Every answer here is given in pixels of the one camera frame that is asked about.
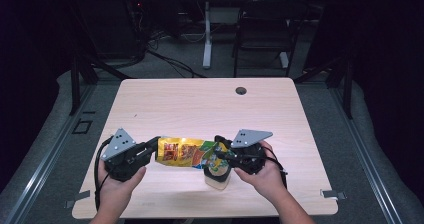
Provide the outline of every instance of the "table top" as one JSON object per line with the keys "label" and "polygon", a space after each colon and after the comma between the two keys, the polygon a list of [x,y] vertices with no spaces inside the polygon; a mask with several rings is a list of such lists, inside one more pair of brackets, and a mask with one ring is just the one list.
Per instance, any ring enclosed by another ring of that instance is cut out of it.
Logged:
{"label": "table top", "polygon": [[[236,88],[244,87],[239,95]],[[212,140],[233,139],[239,129],[273,132],[266,139],[288,172],[288,190],[310,215],[331,215],[337,203],[320,190],[331,190],[317,146],[293,81],[288,78],[208,78],[125,80],[116,95],[101,142],[124,128],[137,142],[158,135]],[[75,203],[73,216],[92,218],[94,159]],[[207,185],[202,170],[147,166],[123,218],[212,218],[276,216],[274,207],[232,171],[228,186]]]}

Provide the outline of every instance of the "black cable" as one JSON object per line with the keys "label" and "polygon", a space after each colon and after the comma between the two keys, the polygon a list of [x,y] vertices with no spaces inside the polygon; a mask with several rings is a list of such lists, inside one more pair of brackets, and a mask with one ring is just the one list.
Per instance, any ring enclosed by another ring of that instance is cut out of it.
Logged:
{"label": "black cable", "polygon": [[274,153],[274,152],[273,152],[270,148],[268,148],[268,147],[264,147],[264,146],[262,146],[262,148],[265,148],[265,149],[267,149],[269,152],[271,152],[271,153],[272,153],[272,155],[274,156],[275,160],[277,160],[277,161],[278,161],[277,156],[275,155],[275,153]]}
{"label": "black cable", "polygon": [[101,186],[99,186],[99,161],[100,161],[100,155],[102,154],[102,150],[103,148],[105,148],[105,146],[107,146],[110,141],[112,140],[113,136],[109,137],[106,141],[104,141],[102,143],[102,145],[99,147],[99,150],[97,151],[96,154],[96,160],[94,161],[94,185],[96,187],[96,191],[95,191],[95,202],[96,202],[96,209],[99,210],[99,206],[100,206],[100,190],[101,190]]}
{"label": "black cable", "polygon": [[178,74],[180,74],[180,76],[182,78],[185,78],[185,76],[180,71],[178,71],[177,68],[174,65],[171,65],[171,67],[172,67],[172,69],[174,69],[174,71],[176,71]]}
{"label": "black cable", "polygon": [[[125,68],[125,67],[130,67],[130,66],[134,66],[135,64],[141,62],[143,60],[142,57],[135,57],[131,60],[129,60],[128,62],[125,63],[120,63],[120,64],[107,64],[108,66],[114,68],[114,69],[120,69],[120,68]],[[93,63],[93,67],[95,68],[101,68],[98,67],[96,64]]]}
{"label": "black cable", "polygon": [[169,57],[162,56],[162,55],[160,55],[156,52],[153,52],[151,50],[147,50],[146,52],[157,57],[157,58],[159,58],[159,59],[166,61],[168,64],[170,64],[174,68],[174,70],[176,70],[175,67],[178,67],[178,68],[180,68],[184,71],[191,73],[191,78],[194,78],[195,76],[198,76],[198,77],[201,77],[201,78],[206,78],[206,76],[194,72],[193,69],[191,67],[189,67],[187,64],[184,64],[180,61],[177,61],[177,60],[169,58]]}
{"label": "black cable", "polygon": [[150,40],[147,42],[148,46],[157,51],[159,49],[159,40],[163,37],[166,37],[165,32],[163,30],[161,31],[156,31],[156,33],[153,33],[150,36]]}
{"label": "black cable", "polygon": [[278,162],[276,159],[271,158],[271,157],[262,157],[261,159],[270,160],[270,161],[274,162],[275,164],[278,165],[278,168],[280,169],[280,172],[285,172],[283,165],[281,165],[281,163]]}
{"label": "black cable", "polygon": [[101,191],[102,190],[102,187],[103,187],[103,184],[105,184],[105,181],[106,181],[106,179],[109,177],[109,173],[105,176],[105,178],[103,179],[103,181],[102,181],[102,184],[100,184],[100,187],[99,187],[99,191]]}

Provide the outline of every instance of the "dark background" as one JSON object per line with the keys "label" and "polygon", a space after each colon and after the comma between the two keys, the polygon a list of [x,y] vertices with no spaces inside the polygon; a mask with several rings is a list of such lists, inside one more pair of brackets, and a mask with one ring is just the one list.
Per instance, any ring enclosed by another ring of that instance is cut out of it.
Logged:
{"label": "dark background", "polygon": [[[1,190],[50,113],[58,94],[56,78],[70,69],[76,46],[100,57],[142,55],[146,33],[134,30],[125,12],[128,6],[112,3],[82,3],[77,8],[81,12],[70,13],[49,0],[0,0]],[[145,5],[150,20],[178,35],[171,25],[177,21],[175,9],[168,8],[176,5]],[[305,67],[343,55],[357,37],[359,24],[368,27],[356,46],[354,79],[364,90],[380,146],[423,203],[424,3],[375,0],[367,5],[327,6]],[[90,14],[94,6],[103,18],[98,29],[90,24],[95,22]],[[164,11],[171,19],[161,19]],[[79,20],[86,22],[88,30],[75,18],[69,19],[75,15],[82,17]]]}

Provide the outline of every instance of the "wire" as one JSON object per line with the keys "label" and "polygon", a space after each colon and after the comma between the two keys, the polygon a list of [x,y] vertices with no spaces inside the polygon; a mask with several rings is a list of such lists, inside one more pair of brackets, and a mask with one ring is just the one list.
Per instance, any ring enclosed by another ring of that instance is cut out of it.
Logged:
{"label": "wire", "polygon": [[162,59],[162,60],[166,61],[182,77],[185,77],[185,76],[183,76],[182,73],[179,72],[176,68],[180,68],[180,69],[182,69],[184,71],[187,71],[187,72],[191,73],[191,78],[194,78],[195,76],[201,77],[201,78],[206,78],[206,76],[194,72],[193,69],[191,67],[189,67],[187,64],[184,64],[184,63],[182,63],[180,61],[177,61],[177,60],[172,59],[172,58],[169,58],[169,57],[162,56],[162,55],[160,55],[160,54],[158,54],[156,52],[153,52],[151,50],[147,50],[146,52],[149,53],[149,54],[151,54],[151,55],[153,55],[153,56],[155,56],[155,57],[157,57],[157,58],[159,58],[159,59]]}
{"label": "wire", "polygon": [[[199,35],[202,35],[202,36],[200,38],[196,39],[196,40],[190,40],[189,38],[187,38],[187,36],[199,36]],[[196,42],[201,41],[206,36],[206,32],[199,33],[199,34],[195,34],[195,33],[192,33],[192,34],[181,34],[181,36],[184,37],[184,39],[186,39],[188,42],[196,43]]]}
{"label": "wire", "polygon": [[275,160],[277,160],[277,161],[278,161],[277,156],[275,155],[275,153],[274,153],[274,152],[273,152],[270,148],[268,148],[268,147],[264,147],[264,146],[262,146],[262,148],[265,148],[265,149],[267,149],[269,152],[271,152],[271,154],[274,156]]}
{"label": "wire", "polygon": [[280,163],[280,162],[278,162],[276,159],[271,158],[271,157],[262,157],[261,159],[265,159],[265,160],[269,160],[269,161],[274,162],[275,164],[277,164],[277,165],[278,165],[278,168],[280,169],[280,171],[285,172],[285,171],[284,171],[284,167],[283,167],[283,165],[281,165],[281,163]]}
{"label": "wire", "polygon": [[206,19],[206,18],[205,18],[205,14],[203,13],[203,10],[202,10],[202,8],[200,7],[199,2],[196,2],[196,4],[197,4],[197,7],[199,8],[200,13],[202,14],[203,20],[205,20],[205,19]]}
{"label": "wire", "polygon": [[109,137],[106,141],[102,143],[102,145],[99,147],[99,150],[96,154],[96,160],[94,161],[94,185],[96,187],[95,191],[95,202],[96,202],[96,209],[99,210],[100,207],[100,190],[103,186],[103,183],[105,182],[106,178],[109,176],[109,174],[106,176],[106,178],[103,180],[101,186],[99,186],[99,161],[100,161],[100,155],[102,154],[103,148],[107,146],[110,141],[112,140],[113,136]]}
{"label": "wire", "polygon": [[147,43],[149,47],[153,50],[159,49],[159,40],[163,38],[170,37],[168,35],[165,35],[164,31],[157,31],[156,33],[152,34],[150,37],[150,41]]}

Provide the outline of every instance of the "yellow chip bag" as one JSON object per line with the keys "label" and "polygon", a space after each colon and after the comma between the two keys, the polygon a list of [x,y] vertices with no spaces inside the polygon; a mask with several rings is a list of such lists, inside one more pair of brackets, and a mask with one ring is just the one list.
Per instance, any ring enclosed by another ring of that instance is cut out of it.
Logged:
{"label": "yellow chip bag", "polygon": [[228,165],[216,158],[213,151],[226,151],[224,144],[192,138],[159,138],[156,162],[167,166],[195,167]]}

